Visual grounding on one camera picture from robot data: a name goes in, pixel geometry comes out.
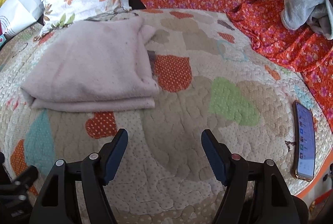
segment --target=bed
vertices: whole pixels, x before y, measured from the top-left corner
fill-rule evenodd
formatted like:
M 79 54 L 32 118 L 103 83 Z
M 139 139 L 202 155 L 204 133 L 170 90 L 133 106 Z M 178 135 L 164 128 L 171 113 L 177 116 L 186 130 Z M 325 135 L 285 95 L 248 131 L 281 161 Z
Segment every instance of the bed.
M 38 168 L 31 199 L 57 159 L 79 161 L 99 151 L 119 128 L 127 129 L 129 144 L 115 179 L 105 188 L 119 223 L 212 221 L 225 188 L 215 179 L 200 145 L 200 133 L 206 128 L 247 160 L 273 159 L 291 194 L 305 189 L 309 183 L 290 173 L 293 101 L 299 100 L 314 115 L 315 174 L 330 153 L 333 137 L 300 74 L 254 52 L 249 38 L 222 13 L 154 9 L 94 19 L 115 21 L 135 15 L 157 29 L 146 45 L 160 86 L 155 109 L 31 110 L 20 94 L 20 84 L 65 29 L 34 41 L 41 29 L 36 23 L 1 50 L 0 148 L 11 177 L 28 165 Z M 252 187 L 249 184 L 247 197 Z M 79 204 L 86 221 L 80 191 Z

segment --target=round bolt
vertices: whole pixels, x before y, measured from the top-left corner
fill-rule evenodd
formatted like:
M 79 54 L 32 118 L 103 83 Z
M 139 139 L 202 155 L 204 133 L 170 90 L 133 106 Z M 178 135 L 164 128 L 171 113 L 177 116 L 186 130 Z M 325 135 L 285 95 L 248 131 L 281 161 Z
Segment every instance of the round bolt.
M 266 164 L 272 167 L 274 166 L 274 161 L 272 159 L 267 159 Z
M 63 164 L 64 164 L 64 160 L 62 160 L 62 159 L 59 159 L 59 160 L 56 162 L 56 165 L 57 165 L 58 167 L 62 166 Z
M 234 160 L 239 160 L 240 159 L 240 155 L 239 154 L 232 154 L 231 158 Z
M 27 197 L 25 195 L 19 195 L 19 200 L 25 201 Z
M 97 154 L 97 153 L 93 153 L 93 154 L 89 155 L 89 158 L 90 158 L 91 160 L 95 160 L 95 159 L 98 158 L 98 154 Z

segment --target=folded pink blanket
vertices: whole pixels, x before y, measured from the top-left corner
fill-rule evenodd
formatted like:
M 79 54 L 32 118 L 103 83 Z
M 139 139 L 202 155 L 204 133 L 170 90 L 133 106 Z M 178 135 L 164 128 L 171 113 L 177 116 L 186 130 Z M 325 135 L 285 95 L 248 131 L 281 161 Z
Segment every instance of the folded pink blanket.
M 68 112 L 153 108 L 159 87 L 144 45 L 155 28 L 143 22 L 134 17 L 71 25 L 21 85 L 27 104 Z

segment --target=gray towel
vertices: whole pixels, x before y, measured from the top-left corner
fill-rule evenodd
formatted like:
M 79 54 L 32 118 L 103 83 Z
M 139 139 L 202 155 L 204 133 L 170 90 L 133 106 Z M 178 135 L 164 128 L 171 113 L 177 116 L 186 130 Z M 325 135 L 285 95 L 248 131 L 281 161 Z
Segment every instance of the gray towel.
M 314 32 L 332 40 L 332 10 L 329 0 L 284 0 L 281 21 L 289 30 L 307 23 Z

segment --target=white plastic bag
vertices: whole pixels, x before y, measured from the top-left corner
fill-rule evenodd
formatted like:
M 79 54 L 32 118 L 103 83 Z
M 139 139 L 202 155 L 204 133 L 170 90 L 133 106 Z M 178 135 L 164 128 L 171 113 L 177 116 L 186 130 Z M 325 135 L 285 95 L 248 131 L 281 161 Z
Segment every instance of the white plastic bag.
M 1 28 L 6 39 L 35 23 L 43 11 L 41 0 L 6 0 L 0 8 Z

